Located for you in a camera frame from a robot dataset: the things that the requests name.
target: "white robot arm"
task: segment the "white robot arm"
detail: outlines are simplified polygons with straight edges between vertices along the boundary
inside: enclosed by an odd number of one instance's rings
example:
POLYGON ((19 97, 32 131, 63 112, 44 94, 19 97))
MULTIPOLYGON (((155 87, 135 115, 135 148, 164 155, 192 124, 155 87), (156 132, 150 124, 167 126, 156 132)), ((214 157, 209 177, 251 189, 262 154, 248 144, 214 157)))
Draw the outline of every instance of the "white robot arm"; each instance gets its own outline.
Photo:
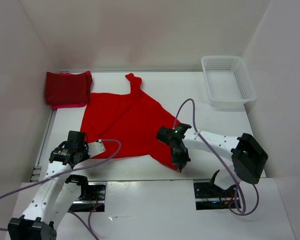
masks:
MULTIPOLYGON (((103 153, 101 142, 85 142, 84 132, 70 131, 68 140, 52 151, 45 178, 69 171, 76 164, 103 153)), ((29 206, 20 218, 8 224, 11 240, 55 240, 57 228, 73 202, 88 187, 86 176, 70 172, 54 177, 40 185, 29 206)))
MULTIPOLYGON (((255 138, 243 133, 241 137, 218 135, 207 131, 195 131, 193 127, 180 123, 175 129, 162 127, 156 138, 171 148, 172 161, 180 170, 190 161, 188 149, 199 149, 211 152, 211 149, 199 137, 201 134, 213 149, 230 161, 228 168, 234 172, 238 182, 250 184, 259 182, 262 171, 268 159, 267 153, 262 149, 255 138)), ((213 176, 214 184, 227 190, 235 184, 226 169, 218 171, 213 176)))

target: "white table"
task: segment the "white table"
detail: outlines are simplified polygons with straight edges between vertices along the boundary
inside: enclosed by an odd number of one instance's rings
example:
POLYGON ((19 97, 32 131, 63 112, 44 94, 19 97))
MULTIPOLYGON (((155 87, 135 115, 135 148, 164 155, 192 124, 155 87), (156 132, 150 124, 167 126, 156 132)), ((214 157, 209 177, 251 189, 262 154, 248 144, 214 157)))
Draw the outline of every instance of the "white table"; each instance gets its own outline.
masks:
MULTIPOLYGON (((92 91, 129 93, 125 74, 93 73, 92 91)), ((185 99, 193 98, 199 128, 224 135, 252 134, 243 106, 224 111, 209 105, 201 72, 137 72, 135 75, 143 79, 142 89, 174 115, 185 99)), ((84 111, 85 108, 73 108, 56 112, 43 145, 41 162, 48 163, 50 152, 67 139, 69 130, 80 130, 84 111)), ((191 104, 186 105, 180 121, 192 124, 191 113, 191 104)), ((90 181, 107 181, 105 211, 94 213, 91 219, 97 236, 101 240, 295 239, 276 182, 265 178, 264 173, 257 185, 260 203, 254 214, 240 217, 228 209, 196 210, 192 179, 210 179, 222 166, 210 153, 191 149, 189 155, 191 162, 182 173, 166 168, 150 156, 114 159, 94 171, 77 173, 86 175, 90 181)), ((242 182, 241 187, 249 211, 255 205, 256 194, 247 183, 242 182)), ((14 217, 20 216, 36 190, 28 189, 19 194, 14 217)), ((85 220, 88 218, 87 212, 79 215, 85 220)), ((92 240, 93 237, 74 216, 66 214, 57 230, 57 239, 92 240)))
MULTIPOLYGON (((250 210, 255 191, 244 182, 241 187, 250 210)), ((257 187, 259 207, 241 217, 228 209, 196 210, 192 180, 108 182, 105 210, 93 213, 91 225, 100 240, 294 240, 275 180, 261 178, 257 187)), ((36 190, 19 194, 14 217, 22 214, 36 190)), ((87 223, 88 212, 78 215, 87 223)), ((57 229, 57 240, 93 239, 69 213, 57 229)), ((10 240, 8 233, 5 240, 10 240)))
MULTIPOLYGON (((130 83, 125 75, 129 72, 92 73, 93 93, 128 94, 130 83)), ((142 78, 141 89, 157 100, 172 115, 176 115, 184 100, 193 98, 196 104, 196 125, 199 129, 228 136, 252 134, 246 110, 239 106, 232 110, 216 109, 209 105, 204 76, 202 72, 134 72, 142 78)), ((79 131, 85 107, 58 109, 54 118, 49 138, 46 139, 40 163, 44 177, 50 153, 68 137, 70 130, 79 131)), ((179 115, 182 123, 192 125, 192 104, 187 103, 179 115)), ((223 166, 212 153, 190 149, 191 162, 182 173, 173 171, 149 155, 113 159, 93 170, 78 171, 89 181, 146 181, 146 180, 186 180, 210 179, 213 173, 223 166)), ((86 166, 99 159, 89 159, 79 166, 86 166)))

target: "folded red towel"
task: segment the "folded red towel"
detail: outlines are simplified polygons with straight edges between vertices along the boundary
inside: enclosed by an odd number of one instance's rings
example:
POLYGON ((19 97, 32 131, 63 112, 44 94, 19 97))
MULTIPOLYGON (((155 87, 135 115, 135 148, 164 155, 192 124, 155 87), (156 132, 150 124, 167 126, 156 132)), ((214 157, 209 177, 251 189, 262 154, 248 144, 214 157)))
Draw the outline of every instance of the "folded red towel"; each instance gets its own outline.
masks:
POLYGON ((45 101, 52 106, 89 103, 92 76, 89 71, 81 74, 56 74, 47 72, 45 101))

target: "red t-shirt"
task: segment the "red t-shirt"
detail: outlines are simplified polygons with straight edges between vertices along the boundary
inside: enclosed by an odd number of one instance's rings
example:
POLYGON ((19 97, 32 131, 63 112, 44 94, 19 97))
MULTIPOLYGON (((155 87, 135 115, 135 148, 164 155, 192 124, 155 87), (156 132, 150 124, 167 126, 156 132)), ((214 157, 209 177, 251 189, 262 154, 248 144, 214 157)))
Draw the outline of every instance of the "red t-shirt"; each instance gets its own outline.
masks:
MULTIPOLYGON (((119 140, 122 147, 115 158, 150 155, 161 164, 176 170, 172 164, 170 147, 156 139, 162 126, 173 127, 175 117, 140 89, 140 77, 132 73, 125 77, 130 81, 129 94, 91 94, 81 132, 87 133, 90 143, 99 139, 119 140)), ((118 148, 116 142, 104 142, 104 145, 106 151, 95 156, 95 159, 108 158, 118 148)))

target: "white plastic basket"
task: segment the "white plastic basket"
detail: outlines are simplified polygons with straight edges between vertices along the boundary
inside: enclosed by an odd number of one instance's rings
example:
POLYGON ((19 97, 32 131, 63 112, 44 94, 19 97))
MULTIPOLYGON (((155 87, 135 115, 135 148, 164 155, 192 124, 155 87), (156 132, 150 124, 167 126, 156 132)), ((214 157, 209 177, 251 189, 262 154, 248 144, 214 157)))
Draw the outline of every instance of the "white plastic basket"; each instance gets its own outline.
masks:
POLYGON ((211 105, 238 106, 257 98, 244 60, 239 56, 201 59, 211 105))

